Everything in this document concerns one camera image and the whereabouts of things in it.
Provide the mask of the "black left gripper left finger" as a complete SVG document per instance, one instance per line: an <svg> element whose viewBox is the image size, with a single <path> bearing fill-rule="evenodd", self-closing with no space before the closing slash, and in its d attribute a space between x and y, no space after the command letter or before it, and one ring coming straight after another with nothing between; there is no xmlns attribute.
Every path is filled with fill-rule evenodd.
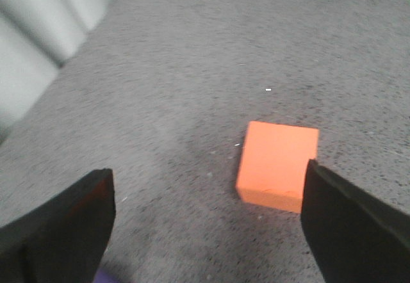
<svg viewBox="0 0 410 283"><path fill-rule="evenodd" d="M109 168L1 227L1 282L93 282L115 221Z"/></svg>

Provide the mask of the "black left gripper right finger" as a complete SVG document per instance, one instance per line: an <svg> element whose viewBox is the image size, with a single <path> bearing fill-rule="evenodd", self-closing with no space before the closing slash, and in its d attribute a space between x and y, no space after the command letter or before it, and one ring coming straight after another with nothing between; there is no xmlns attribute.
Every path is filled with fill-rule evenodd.
<svg viewBox="0 0 410 283"><path fill-rule="evenodd" d="M409 282L409 215L312 159L300 220L326 282Z"/></svg>

